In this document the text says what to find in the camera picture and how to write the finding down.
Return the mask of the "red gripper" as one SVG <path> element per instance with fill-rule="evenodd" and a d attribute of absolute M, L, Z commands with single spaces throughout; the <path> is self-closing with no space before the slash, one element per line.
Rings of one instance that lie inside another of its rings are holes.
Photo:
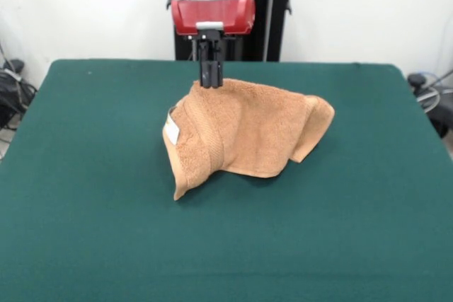
<path fill-rule="evenodd" d="M 171 0 L 171 14 L 179 36 L 195 37 L 207 30 L 217 30 L 229 36 L 248 35 L 255 22 L 256 5 L 255 0 Z M 222 43 L 219 40 L 212 43 L 201 40 L 198 57 L 201 86 L 221 87 Z"/>

